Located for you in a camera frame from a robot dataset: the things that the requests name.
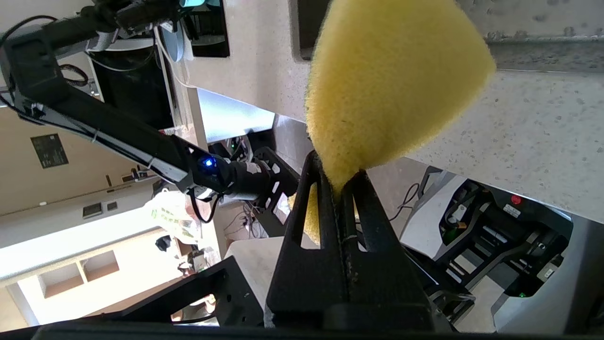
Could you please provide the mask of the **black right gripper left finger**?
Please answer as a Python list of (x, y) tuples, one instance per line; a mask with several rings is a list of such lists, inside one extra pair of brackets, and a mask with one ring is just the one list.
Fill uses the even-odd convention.
[[(318, 249), (304, 249), (310, 205), (319, 215)], [(308, 154), (266, 295), (266, 327), (322, 327), (324, 314), (345, 300), (345, 277), (332, 187), (315, 151)]]

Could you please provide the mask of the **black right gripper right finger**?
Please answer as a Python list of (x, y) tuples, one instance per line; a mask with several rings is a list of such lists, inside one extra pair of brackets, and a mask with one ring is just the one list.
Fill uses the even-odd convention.
[(431, 331), (429, 300), (364, 171), (343, 188), (341, 237), (345, 275), (341, 328)]

